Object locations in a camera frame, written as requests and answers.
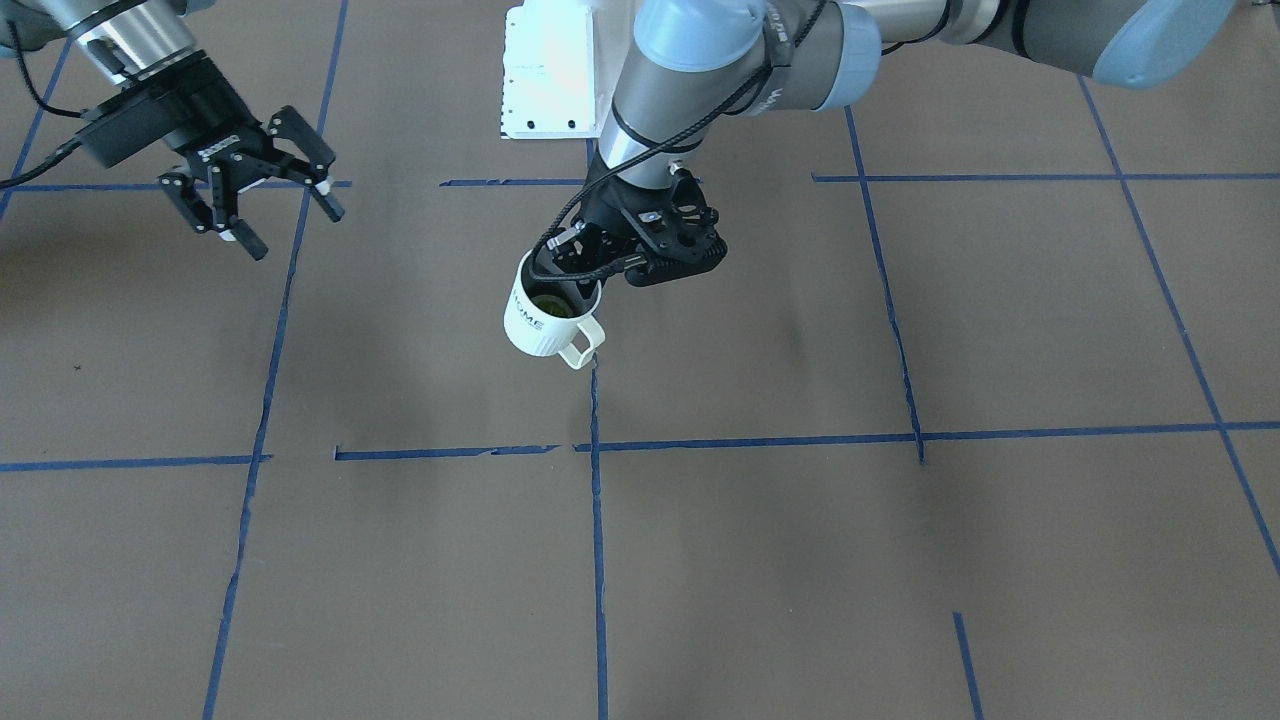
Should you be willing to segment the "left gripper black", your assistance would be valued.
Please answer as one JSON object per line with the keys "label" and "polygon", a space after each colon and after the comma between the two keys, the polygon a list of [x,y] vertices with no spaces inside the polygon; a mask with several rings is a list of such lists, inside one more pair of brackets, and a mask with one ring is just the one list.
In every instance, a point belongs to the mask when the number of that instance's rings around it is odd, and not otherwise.
{"label": "left gripper black", "polygon": [[[700,275],[716,269],[728,247],[716,228],[719,214],[707,204],[701,186],[689,170],[667,173],[671,187],[646,190],[620,177],[604,179],[581,202],[573,224],[579,236],[567,250],[553,250],[553,272],[593,272],[617,258],[640,254],[646,263],[626,270],[634,287],[648,287]],[[548,266],[527,266],[527,296],[554,293],[575,313],[593,313],[602,297],[600,282],[564,281]]]}

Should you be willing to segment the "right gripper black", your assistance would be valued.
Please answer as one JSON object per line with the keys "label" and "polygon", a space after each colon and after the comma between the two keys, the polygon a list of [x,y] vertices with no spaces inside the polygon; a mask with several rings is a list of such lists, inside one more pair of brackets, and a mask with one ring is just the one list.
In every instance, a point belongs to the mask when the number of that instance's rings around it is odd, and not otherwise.
{"label": "right gripper black", "polygon": [[[269,250],[238,213],[242,186],[255,186],[269,174],[251,170],[251,158],[262,159],[270,147],[282,152],[276,174],[302,184],[330,222],[340,222],[346,210],[333,193],[332,165],[337,154],[292,105],[275,111],[265,124],[227,81],[210,58],[184,58],[150,77],[150,95],[159,100],[173,129],[164,136],[168,146],[184,158],[157,177],[160,190],[197,233],[216,231],[238,243],[255,261]],[[223,160],[207,160],[219,152],[239,152],[239,169]],[[195,188],[196,178],[209,184],[209,204]]]}

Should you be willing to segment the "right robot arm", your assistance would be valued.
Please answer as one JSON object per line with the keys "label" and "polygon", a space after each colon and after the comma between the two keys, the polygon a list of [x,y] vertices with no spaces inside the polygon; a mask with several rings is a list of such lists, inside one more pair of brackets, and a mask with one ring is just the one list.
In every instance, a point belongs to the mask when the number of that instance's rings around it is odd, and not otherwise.
{"label": "right robot arm", "polygon": [[186,24],[202,9],[202,1],[5,1],[4,56],[23,61],[67,38],[116,95],[78,111],[76,135],[3,187],[33,181],[77,149],[114,167],[163,141],[182,161],[157,184],[196,233],[215,232],[264,258],[268,246],[242,218],[239,196],[269,179],[305,187],[330,220],[340,220],[346,211],[330,177],[335,152],[292,106],[269,120],[253,115]]}

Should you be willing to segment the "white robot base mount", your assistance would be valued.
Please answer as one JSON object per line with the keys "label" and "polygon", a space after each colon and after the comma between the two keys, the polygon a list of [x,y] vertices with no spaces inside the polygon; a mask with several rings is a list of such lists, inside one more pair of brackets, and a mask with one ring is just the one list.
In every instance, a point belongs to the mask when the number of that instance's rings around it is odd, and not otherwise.
{"label": "white robot base mount", "polygon": [[522,1],[506,12],[500,136],[599,138],[637,1]]}

